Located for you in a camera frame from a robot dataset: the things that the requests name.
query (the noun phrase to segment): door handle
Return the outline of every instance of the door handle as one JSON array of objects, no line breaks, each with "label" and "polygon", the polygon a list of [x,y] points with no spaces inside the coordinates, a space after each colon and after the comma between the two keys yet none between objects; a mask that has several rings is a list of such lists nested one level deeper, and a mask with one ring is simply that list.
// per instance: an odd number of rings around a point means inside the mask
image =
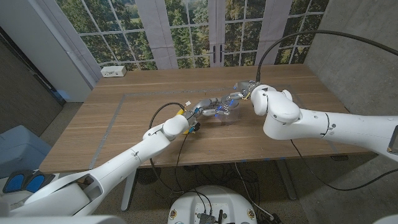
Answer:
[{"label": "door handle", "polygon": [[229,50],[223,50],[223,45],[220,44],[220,63],[223,61],[223,52],[228,53]]}]

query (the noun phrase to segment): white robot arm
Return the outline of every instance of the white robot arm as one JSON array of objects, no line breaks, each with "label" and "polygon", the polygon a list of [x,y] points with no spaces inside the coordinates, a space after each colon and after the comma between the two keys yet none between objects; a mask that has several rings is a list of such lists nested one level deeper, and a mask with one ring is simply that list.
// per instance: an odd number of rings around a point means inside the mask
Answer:
[{"label": "white robot arm", "polygon": [[299,108],[289,91],[255,81],[235,85],[250,96],[254,112],[266,116],[263,130],[276,140],[318,138],[352,144],[398,161],[398,116],[360,116]]},{"label": "white robot arm", "polygon": [[[30,196],[24,206],[9,212],[10,217],[82,216],[92,214],[105,196],[132,171],[161,153],[189,127],[183,115],[148,130],[143,141],[105,164],[58,179]],[[84,189],[78,182],[87,182]]]}]

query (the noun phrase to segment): small white device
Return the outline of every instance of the small white device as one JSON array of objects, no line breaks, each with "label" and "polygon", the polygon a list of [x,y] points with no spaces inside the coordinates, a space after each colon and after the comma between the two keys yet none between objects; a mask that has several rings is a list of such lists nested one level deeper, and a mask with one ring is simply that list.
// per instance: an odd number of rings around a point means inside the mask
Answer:
[{"label": "small white device", "polygon": [[124,66],[105,66],[101,69],[102,76],[107,77],[123,77],[127,70]]}]

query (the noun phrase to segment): black cable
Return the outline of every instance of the black cable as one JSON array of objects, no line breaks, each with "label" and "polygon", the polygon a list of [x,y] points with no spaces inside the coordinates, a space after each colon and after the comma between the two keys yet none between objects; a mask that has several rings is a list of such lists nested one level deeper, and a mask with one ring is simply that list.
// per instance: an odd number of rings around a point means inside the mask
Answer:
[{"label": "black cable", "polygon": [[369,184],[371,184],[371,183],[373,183],[373,182],[379,180],[380,178],[382,178],[382,177],[384,177],[384,176],[386,176],[386,175],[389,175],[389,174],[392,174],[393,172],[397,172],[397,171],[398,171],[398,169],[393,169],[393,170],[390,170],[389,172],[385,172],[385,173],[381,174],[380,176],[376,177],[375,179],[373,179],[373,180],[371,180],[371,181],[369,181],[369,182],[367,182],[367,183],[365,183],[365,184],[363,184],[363,185],[360,185],[359,187],[353,187],[353,188],[350,188],[350,189],[339,189],[339,188],[336,188],[336,187],[334,187],[334,186],[331,186],[331,185],[329,185],[328,183],[326,183],[325,181],[321,180],[321,178],[319,178],[319,177],[314,173],[314,171],[311,170],[310,166],[307,164],[307,162],[305,161],[305,159],[304,159],[303,156],[301,155],[300,151],[297,149],[296,145],[293,143],[293,140],[290,140],[290,141],[292,142],[294,148],[296,149],[296,151],[297,151],[298,154],[300,155],[300,157],[301,157],[301,159],[303,160],[305,166],[307,166],[307,168],[311,171],[311,173],[312,173],[320,182],[322,182],[322,183],[325,184],[326,186],[328,186],[328,187],[330,187],[330,188],[332,188],[332,189],[335,189],[335,190],[340,190],[340,191],[357,190],[357,189],[363,188],[363,187],[365,187],[365,186],[367,186],[367,185],[369,185]]},{"label": "black cable", "polygon": [[200,198],[201,202],[203,203],[203,206],[205,208],[205,211],[203,212],[204,214],[206,214],[206,205],[205,202],[203,201],[203,199],[201,198],[201,196],[199,195],[199,192],[197,191],[197,188],[194,187],[195,191],[197,192],[198,197]]},{"label": "black cable", "polygon": [[161,199],[163,199],[166,203],[168,203],[169,207],[171,207],[172,205],[166,200],[165,197],[163,197],[161,194],[157,193],[157,191],[155,190],[155,195],[159,196]]},{"label": "black cable", "polygon": [[267,56],[267,54],[268,54],[276,45],[278,45],[279,43],[281,43],[282,41],[284,41],[284,40],[286,40],[286,39],[288,39],[288,38],[290,38],[290,37],[295,37],[295,36],[297,36],[297,35],[304,35],[304,34],[331,34],[331,35],[338,35],[338,36],[342,36],[342,37],[348,37],[348,38],[351,38],[351,39],[354,39],[354,40],[358,40],[358,41],[361,41],[361,42],[364,42],[364,43],[373,45],[373,46],[375,46],[375,47],[378,47],[378,48],[380,48],[380,49],[383,49],[383,50],[385,50],[385,51],[387,51],[387,52],[390,52],[390,53],[392,53],[392,54],[398,56],[398,50],[394,50],[394,49],[392,49],[392,48],[390,48],[390,47],[387,47],[387,46],[385,46],[385,45],[383,45],[383,44],[377,43],[377,42],[375,42],[375,41],[373,41],[373,40],[369,40],[369,39],[366,39],[366,38],[363,38],[363,37],[358,37],[357,35],[346,34],[346,33],[343,33],[343,32],[330,31],[330,30],[308,30],[308,31],[302,31],[302,32],[297,32],[297,33],[295,33],[295,34],[287,35],[287,36],[285,36],[285,37],[283,37],[283,38],[277,40],[277,42],[273,43],[273,44],[266,50],[266,52],[265,52],[264,55],[261,57],[261,60],[260,60],[260,62],[259,62],[259,67],[258,67],[258,69],[257,69],[257,75],[256,75],[256,81],[257,81],[257,82],[260,81],[260,76],[261,76],[260,70],[261,70],[262,62],[264,61],[264,59],[265,59],[265,57]]},{"label": "black cable", "polygon": [[166,106],[169,106],[169,105],[179,105],[179,106],[181,107],[181,109],[183,109],[183,110],[185,109],[184,105],[182,105],[181,103],[176,103],[176,102],[166,103],[165,105],[161,106],[161,107],[155,112],[155,114],[153,115],[152,119],[150,120],[149,128],[148,128],[148,129],[152,128],[152,123],[154,122],[156,115],[157,115],[163,108],[165,108]]},{"label": "black cable", "polygon": [[199,181],[198,181],[198,172],[197,172],[197,167],[195,166],[195,180],[196,180],[196,182],[197,182],[197,185],[200,185],[199,184]]},{"label": "black cable", "polygon": [[181,144],[181,148],[180,148],[180,152],[178,153],[178,158],[177,158],[177,164],[174,167],[174,177],[175,177],[175,181],[178,185],[178,187],[180,188],[180,191],[183,192],[180,183],[178,182],[178,178],[177,178],[177,166],[178,166],[178,162],[180,161],[180,155],[181,155],[181,151],[182,151],[182,147],[184,146],[185,140],[187,139],[189,133],[187,135],[185,135],[184,141]]},{"label": "black cable", "polygon": [[201,195],[205,196],[205,198],[207,199],[207,201],[209,201],[209,204],[210,204],[210,214],[209,215],[211,215],[211,213],[213,212],[213,208],[211,207],[211,202],[210,202],[209,198],[206,195],[204,195],[204,194],[202,194],[200,192],[197,192],[196,190],[189,190],[187,192],[195,192],[197,194],[201,194]]},{"label": "black cable", "polygon": [[[168,106],[168,105],[179,105],[179,106],[181,107],[181,109],[184,110],[184,105],[182,105],[181,103],[175,103],[175,102],[166,103],[165,105],[161,106],[161,107],[155,112],[155,114],[153,115],[152,119],[150,120],[149,128],[148,128],[148,129],[152,128],[152,123],[154,122],[156,115],[157,115],[163,108],[165,108],[165,107]],[[163,180],[160,178],[159,174],[157,173],[157,171],[156,171],[156,169],[155,169],[155,164],[154,164],[154,161],[152,160],[152,158],[150,158],[149,161],[150,161],[150,166],[152,167],[152,170],[154,171],[154,173],[155,173],[155,175],[156,175],[156,178],[160,181],[160,183],[162,183],[165,187],[167,187],[172,193],[183,193],[183,191],[174,192],[174,190],[173,190],[171,187],[169,187],[167,184],[165,184],[165,182],[163,182]]]},{"label": "black cable", "polygon": [[206,180],[207,180],[208,182],[211,183],[211,180],[203,173],[203,171],[200,169],[200,167],[197,166],[196,168],[197,168],[197,169],[199,170],[199,172],[206,178]]},{"label": "black cable", "polygon": [[212,169],[210,168],[210,165],[209,165],[209,164],[207,165],[207,168],[209,169],[210,174],[211,174],[218,182],[220,182],[220,180],[216,177],[216,175],[214,175],[214,173],[213,173]]},{"label": "black cable", "polygon": [[259,194],[259,203],[258,203],[258,205],[260,206],[260,202],[261,202],[260,184],[259,184],[259,182],[257,182],[256,184],[257,184],[257,192]]},{"label": "black cable", "polygon": [[[226,178],[227,178],[226,180],[223,180],[223,179],[220,180],[219,178],[217,178],[217,177],[214,175],[214,172],[212,171],[211,167],[210,167],[210,166],[208,167],[208,168],[209,168],[209,171],[210,171],[211,174],[212,174],[212,176],[219,182],[220,185],[223,185],[223,184],[225,184],[225,183],[227,183],[227,182],[229,182],[229,181],[231,181],[231,180],[242,180],[242,179],[239,177],[239,175],[238,175],[237,173],[235,173],[234,169],[231,167],[231,164],[229,164],[229,165],[230,165],[230,169],[228,169],[226,172],[223,171],[223,174],[222,174],[222,176],[223,176],[222,178],[226,177]],[[212,183],[212,181],[203,173],[203,171],[202,171],[200,168],[198,168],[198,169],[199,169],[199,171],[201,172],[201,174],[202,174],[204,177],[206,177],[207,181],[210,182],[210,183]],[[252,173],[254,174],[255,178],[254,178],[254,180],[243,178],[243,181],[245,181],[245,182],[247,182],[247,183],[249,183],[249,184],[253,184],[253,183],[255,183],[255,182],[258,181],[258,176],[257,176],[257,174],[256,174],[253,170],[248,170],[248,169],[246,169],[245,172],[246,172],[250,177],[252,177],[253,175],[251,175],[249,172],[252,172]]]}]

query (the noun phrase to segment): foot pedal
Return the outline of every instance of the foot pedal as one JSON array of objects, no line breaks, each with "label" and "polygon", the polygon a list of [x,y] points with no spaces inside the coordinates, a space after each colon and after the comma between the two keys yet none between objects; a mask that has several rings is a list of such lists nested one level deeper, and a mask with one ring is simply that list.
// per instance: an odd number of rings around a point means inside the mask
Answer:
[{"label": "foot pedal", "polygon": [[54,174],[43,174],[42,172],[33,170],[21,170],[13,172],[2,189],[3,193],[18,192],[27,190],[35,193],[42,187],[49,184],[53,179]]}]

